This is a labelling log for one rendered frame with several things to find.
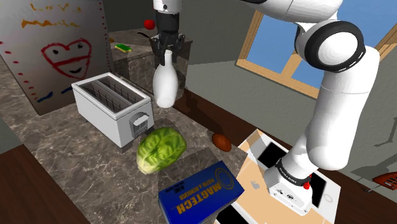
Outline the blue box with yellow print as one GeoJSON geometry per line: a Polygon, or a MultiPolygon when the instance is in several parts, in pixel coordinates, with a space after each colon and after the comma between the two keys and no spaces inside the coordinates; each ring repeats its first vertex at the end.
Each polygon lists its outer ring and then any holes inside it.
{"type": "Polygon", "coordinates": [[[158,193],[167,224],[203,224],[235,202],[244,189],[223,161],[158,193]]]}

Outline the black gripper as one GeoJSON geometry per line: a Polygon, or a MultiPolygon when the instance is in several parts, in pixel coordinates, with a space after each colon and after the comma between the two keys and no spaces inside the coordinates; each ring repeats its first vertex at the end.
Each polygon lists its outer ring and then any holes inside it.
{"type": "Polygon", "coordinates": [[[171,46],[172,62],[177,62],[178,53],[182,50],[185,42],[185,35],[179,34],[179,13],[156,12],[158,35],[150,37],[150,44],[153,53],[159,58],[162,66],[165,65],[165,45],[160,40],[175,40],[171,46]]]}

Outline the white vase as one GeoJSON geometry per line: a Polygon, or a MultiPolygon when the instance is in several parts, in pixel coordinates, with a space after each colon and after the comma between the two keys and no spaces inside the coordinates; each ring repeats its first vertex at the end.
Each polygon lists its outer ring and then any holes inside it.
{"type": "Polygon", "coordinates": [[[172,52],[166,50],[164,65],[159,64],[153,77],[153,93],[156,104],[161,108],[170,108],[176,101],[178,76],[172,65],[172,52]]]}

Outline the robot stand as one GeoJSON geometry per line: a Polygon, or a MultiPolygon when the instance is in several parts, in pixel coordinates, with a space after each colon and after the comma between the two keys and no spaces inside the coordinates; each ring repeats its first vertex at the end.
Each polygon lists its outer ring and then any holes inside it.
{"type": "Polygon", "coordinates": [[[324,191],[319,205],[313,205],[304,216],[269,195],[263,180],[266,168],[257,164],[255,156],[272,141],[257,129],[239,145],[247,153],[237,175],[244,193],[231,206],[242,216],[242,224],[335,224],[341,187],[319,171],[315,171],[312,176],[325,182],[324,191]]]}

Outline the white toaster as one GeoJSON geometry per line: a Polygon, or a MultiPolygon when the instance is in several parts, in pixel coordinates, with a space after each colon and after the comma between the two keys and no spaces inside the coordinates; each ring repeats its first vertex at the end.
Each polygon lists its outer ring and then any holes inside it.
{"type": "Polygon", "coordinates": [[[154,125],[151,97],[112,73],[71,86],[79,114],[120,148],[154,125]]]}

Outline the wooden framed window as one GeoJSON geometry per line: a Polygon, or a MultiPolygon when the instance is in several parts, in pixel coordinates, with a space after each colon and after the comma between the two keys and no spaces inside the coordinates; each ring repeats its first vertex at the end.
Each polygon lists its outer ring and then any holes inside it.
{"type": "MultiPolygon", "coordinates": [[[[382,59],[397,46],[397,6],[350,4],[339,9],[337,18],[357,25],[365,44],[382,59]]],[[[295,25],[255,12],[236,65],[315,99],[323,72],[295,52],[295,32],[295,25]]]]}

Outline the brown egg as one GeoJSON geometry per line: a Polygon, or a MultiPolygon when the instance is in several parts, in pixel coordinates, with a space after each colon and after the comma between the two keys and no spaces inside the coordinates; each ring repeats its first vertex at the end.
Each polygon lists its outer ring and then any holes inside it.
{"type": "Polygon", "coordinates": [[[229,152],[232,149],[231,141],[223,134],[213,134],[212,142],[221,151],[229,152]]]}

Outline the green lettuce head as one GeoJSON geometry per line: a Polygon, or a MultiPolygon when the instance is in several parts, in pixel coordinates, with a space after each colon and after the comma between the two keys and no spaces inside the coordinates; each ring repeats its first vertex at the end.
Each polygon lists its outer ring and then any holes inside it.
{"type": "Polygon", "coordinates": [[[154,130],[137,149],[137,167],[143,174],[151,174],[173,164],[186,150],[184,137],[171,127],[154,130]]]}

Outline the white fridge with child's drawing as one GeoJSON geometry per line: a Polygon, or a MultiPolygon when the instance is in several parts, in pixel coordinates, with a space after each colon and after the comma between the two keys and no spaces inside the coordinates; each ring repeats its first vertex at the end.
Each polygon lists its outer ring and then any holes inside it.
{"type": "Polygon", "coordinates": [[[0,0],[0,55],[39,115],[113,70],[103,0],[0,0]]]}

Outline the red flat object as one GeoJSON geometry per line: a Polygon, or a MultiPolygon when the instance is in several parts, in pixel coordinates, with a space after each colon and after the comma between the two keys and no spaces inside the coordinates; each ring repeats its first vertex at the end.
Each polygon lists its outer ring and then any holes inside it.
{"type": "Polygon", "coordinates": [[[372,181],[390,190],[395,190],[397,189],[397,172],[381,174],[377,177],[374,177],[372,181]]]}

